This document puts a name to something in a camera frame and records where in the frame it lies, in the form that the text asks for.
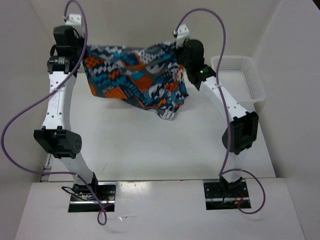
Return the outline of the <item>colourful patterned shorts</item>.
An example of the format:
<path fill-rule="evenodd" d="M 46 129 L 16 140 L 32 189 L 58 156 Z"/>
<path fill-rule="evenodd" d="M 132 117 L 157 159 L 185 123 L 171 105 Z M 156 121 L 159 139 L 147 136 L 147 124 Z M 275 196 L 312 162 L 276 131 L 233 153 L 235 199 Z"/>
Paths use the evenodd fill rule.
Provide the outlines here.
<path fill-rule="evenodd" d="M 92 44 L 82 64 L 93 96 L 120 99 L 164 120 L 172 120 L 189 96 L 172 42 L 145 48 Z"/>

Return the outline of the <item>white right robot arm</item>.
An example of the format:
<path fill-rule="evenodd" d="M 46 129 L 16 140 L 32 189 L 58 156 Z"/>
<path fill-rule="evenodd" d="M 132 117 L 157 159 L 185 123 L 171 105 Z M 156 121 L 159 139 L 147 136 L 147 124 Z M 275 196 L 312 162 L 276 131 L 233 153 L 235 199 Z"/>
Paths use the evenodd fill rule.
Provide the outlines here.
<path fill-rule="evenodd" d="M 221 141 L 227 159 L 222 163 L 218 183 L 222 196 L 230 198 L 241 186 L 243 161 L 257 139 L 259 116 L 241 106 L 217 81 L 217 73 L 205 64 L 204 47 L 199 40 L 177 40 L 176 48 L 177 60 L 184 65 L 188 81 L 226 117 Z"/>

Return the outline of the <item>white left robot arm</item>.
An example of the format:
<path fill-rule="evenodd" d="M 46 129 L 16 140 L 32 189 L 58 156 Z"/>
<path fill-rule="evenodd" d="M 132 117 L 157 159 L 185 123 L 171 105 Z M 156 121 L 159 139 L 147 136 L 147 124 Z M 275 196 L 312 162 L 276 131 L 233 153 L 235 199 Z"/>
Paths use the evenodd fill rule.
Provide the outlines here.
<path fill-rule="evenodd" d="M 94 200 L 100 194 L 98 180 L 81 154 L 82 138 L 71 130 L 70 123 L 72 93 L 85 41 L 84 29 L 79 23 L 66 23 L 55 27 L 53 36 L 55 45 L 47 61 L 50 81 L 47 113 L 41 129 L 36 129 L 33 137 L 73 173 L 75 192 Z"/>

